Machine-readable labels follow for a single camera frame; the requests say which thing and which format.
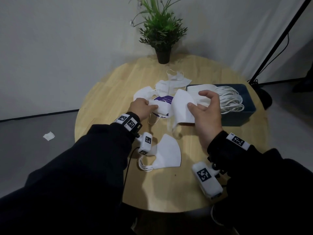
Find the purple label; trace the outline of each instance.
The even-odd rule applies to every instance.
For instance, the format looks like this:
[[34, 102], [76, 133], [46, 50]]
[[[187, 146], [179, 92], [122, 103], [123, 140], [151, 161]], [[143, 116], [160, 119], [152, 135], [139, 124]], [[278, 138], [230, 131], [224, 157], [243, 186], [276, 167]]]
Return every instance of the purple label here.
[[[167, 96], [164, 96], [164, 97], [158, 96], [158, 97], [154, 98], [154, 100], [155, 101], [167, 102], [169, 104], [172, 104], [173, 97], [170, 96], [170, 95], [167, 95]], [[155, 114], [155, 113], [154, 113], [154, 115], [156, 115], [157, 117], [160, 117], [160, 118], [168, 118], [168, 114], [166, 115], [166, 117], [159, 116], [158, 114]]]

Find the black plant pot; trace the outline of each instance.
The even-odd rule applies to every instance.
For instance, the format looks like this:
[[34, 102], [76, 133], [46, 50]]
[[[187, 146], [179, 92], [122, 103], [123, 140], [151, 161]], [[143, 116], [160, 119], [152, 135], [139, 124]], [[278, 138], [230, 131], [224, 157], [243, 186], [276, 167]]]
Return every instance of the black plant pot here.
[[167, 64], [170, 61], [171, 49], [166, 52], [156, 51], [156, 54], [157, 60], [159, 61], [160, 64]]

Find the blue storage box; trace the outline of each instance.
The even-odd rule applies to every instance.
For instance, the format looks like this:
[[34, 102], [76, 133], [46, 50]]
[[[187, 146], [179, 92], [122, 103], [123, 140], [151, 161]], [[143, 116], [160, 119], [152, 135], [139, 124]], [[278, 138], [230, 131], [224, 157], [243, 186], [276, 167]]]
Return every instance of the blue storage box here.
[[251, 99], [247, 87], [244, 84], [214, 84], [215, 86], [230, 86], [241, 95], [245, 106], [243, 111], [240, 112], [228, 112], [222, 115], [222, 126], [242, 126], [249, 121], [250, 116], [256, 111], [256, 107]]

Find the potted plant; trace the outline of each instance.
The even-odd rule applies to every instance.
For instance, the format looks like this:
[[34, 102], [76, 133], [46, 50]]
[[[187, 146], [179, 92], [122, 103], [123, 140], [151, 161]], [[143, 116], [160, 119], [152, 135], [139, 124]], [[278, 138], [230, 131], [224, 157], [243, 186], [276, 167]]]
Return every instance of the potted plant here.
[[167, 0], [166, 3], [163, 0], [137, 0], [140, 6], [144, 6], [145, 10], [139, 12], [139, 14], [148, 14], [148, 16], [142, 15], [145, 21], [134, 25], [134, 19], [130, 24], [132, 27], [143, 24], [143, 28], [139, 28], [140, 34], [143, 38], [140, 38], [139, 42], [151, 45], [156, 51], [159, 63], [166, 64], [170, 61], [170, 54], [173, 45], [184, 35], [186, 35], [187, 28], [182, 28], [182, 19], [176, 19], [173, 12], [168, 12], [168, 8], [174, 3], [180, 1], [177, 0], [172, 3], [172, 0]]

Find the round wooden table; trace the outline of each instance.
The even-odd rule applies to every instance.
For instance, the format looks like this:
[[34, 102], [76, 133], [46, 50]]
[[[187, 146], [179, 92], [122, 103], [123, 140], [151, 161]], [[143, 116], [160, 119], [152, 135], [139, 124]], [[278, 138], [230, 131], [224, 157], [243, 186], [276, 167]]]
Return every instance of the round wooden table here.
[[[165, 65], [159, 64], [156, 56], [152, 55], [117, 67], [87, 94], [76, 118], [75, 140], [86, 134], [91, 125], [110, 124], [120, 114], [126, 113], [134, 93], [146, 86], [154, 88], [159, 80], [168, 80], [166, 70], [169, 69], [183, 71], [185, 77], [192, 80], [191, 84], [245, 84], [257, 110], [243, 126], [224, 127], [224, 130], [247, 140], [261, 152], [268, 149], [266, 113], [252, 87], [231, 69], [194, 55], [173, 55], [170, 63]], [[159, 142], [165, 133], [172, 136], [167, 130], [167, 119], [160, 119], [153, 126], [148, 125], [146, 119], [142, 125], [139, 133], [150, 132], [153, 135], [152, 145]], [[181, 166], [145, 172], [139, 169], [139, 155], [134, 153], [124, 203], [158, 212], [183, 212], [206, 207], [221, 199], [208, 200], [192, 174], [191, 166], [194, 163], [208, 162], [208, 155], [201, 149], [194, 126], [179, 126], [178, 131], [181, 135], [177, 139], [182, 154]], [[154, 156], [145, 157], [144, 163], [151, 165], [154, 159]]]

